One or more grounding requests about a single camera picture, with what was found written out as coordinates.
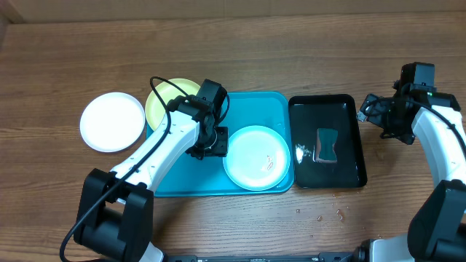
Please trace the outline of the green sponge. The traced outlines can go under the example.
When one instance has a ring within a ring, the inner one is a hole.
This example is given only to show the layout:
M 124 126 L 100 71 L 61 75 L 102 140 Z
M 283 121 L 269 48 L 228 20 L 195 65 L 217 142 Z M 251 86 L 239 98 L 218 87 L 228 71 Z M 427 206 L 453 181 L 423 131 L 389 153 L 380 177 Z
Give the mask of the green sponge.
M 317 142 L 315 146 L 315 161 L 319 163 L 337 163 L 335 145 L 338 138 L 338 131 L 328 128 L 317 130 Z

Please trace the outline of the light blue plate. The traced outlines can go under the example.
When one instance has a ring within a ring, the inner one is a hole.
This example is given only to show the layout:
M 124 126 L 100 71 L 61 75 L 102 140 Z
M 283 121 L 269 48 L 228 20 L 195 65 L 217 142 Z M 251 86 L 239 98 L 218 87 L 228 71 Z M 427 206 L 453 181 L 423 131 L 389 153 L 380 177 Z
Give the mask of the light blue plate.
M 226 175 L 240 188 L 265 191 L 277 186 L 287 175 L 291 155 L 285 139 L 271 128 L 243 127 L 229 138 L 223 158 Z

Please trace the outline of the yellow-green plate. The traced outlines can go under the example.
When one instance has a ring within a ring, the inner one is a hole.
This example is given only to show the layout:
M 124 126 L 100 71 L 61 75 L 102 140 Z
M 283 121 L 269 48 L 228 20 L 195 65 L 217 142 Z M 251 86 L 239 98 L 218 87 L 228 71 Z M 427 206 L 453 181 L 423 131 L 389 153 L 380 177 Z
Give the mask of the yellow-green plate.
M 171 79 L 170 81 L 180 87 L 188 95 L 196 95 L 200 90 L 200 85 L 192 80 L 177 78 Z M 166 82 L 159 83 L 155 88 L 165 104 L 168 104 L 170 100 L 178 96 L 184 96 L 181 91 Z M 153 91 L 151 91 L 146 100 L 145 113 L 146 121 L 152 130 L 158 128 L 161 121 L 164 119 L 165 110 Z

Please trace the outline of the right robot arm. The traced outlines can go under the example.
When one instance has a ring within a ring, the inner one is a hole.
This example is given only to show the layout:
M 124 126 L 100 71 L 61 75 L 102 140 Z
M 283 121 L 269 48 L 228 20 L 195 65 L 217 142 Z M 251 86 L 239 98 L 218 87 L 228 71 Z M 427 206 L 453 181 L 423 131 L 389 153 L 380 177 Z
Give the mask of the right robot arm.
M 422 145 L 434 190 L 406 234 L 362 242 L 354 261 L 465 260 L 465 131 L 456 98 L 420 91 L 392 98 L 367 95 L 358 116 L 388 138 L 407 135 Z

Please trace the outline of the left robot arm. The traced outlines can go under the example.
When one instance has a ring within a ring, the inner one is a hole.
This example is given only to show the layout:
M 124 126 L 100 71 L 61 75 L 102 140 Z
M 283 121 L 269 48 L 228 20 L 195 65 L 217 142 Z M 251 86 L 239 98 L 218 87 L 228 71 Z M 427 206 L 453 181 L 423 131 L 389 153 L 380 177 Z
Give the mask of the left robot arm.
M 102 259 L 163 261 L 152 242 L 154 192 L 180 156 L 226 156 L 226 95 L 179 96 L 165 105 L 165 118 L 128 159 L 111 171 L 94 169 L 84 180 L 73 239 Z

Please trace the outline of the black rectangular tray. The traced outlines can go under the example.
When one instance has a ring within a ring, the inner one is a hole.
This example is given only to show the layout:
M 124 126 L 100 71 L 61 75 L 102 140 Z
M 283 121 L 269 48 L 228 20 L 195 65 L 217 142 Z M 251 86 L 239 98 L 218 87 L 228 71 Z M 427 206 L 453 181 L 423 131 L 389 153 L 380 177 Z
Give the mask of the black rectangular tray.
M 301 188 L 360 188 L 366 165 L 355 101 L 347 94 L 295 96 L 288 102 L 295 183 Z M 315 161 L 317 130 L 338 131 L 337 163 Z

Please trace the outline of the white plate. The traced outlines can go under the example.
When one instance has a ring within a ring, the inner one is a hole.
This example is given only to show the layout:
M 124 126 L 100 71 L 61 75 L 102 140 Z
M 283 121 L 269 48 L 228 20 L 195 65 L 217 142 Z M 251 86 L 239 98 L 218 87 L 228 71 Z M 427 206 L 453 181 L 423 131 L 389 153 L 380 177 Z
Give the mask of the white plate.
M 109 92 L 92 100 L 83 110 L 79 131 L 90 148 L 114 153 L 134 144 L 145 124 L 145 112 L 136 98 L 123 92 Z

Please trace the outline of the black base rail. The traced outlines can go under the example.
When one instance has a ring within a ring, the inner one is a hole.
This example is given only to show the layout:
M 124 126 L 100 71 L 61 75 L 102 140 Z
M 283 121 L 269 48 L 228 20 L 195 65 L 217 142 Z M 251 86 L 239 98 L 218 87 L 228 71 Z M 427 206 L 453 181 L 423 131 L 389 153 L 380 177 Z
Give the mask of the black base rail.
M 165 255 L 162 262 L 350 262 L 355 261 L 349 252 L 322 252 L 317 255 L 271 256 L 211 256 Z

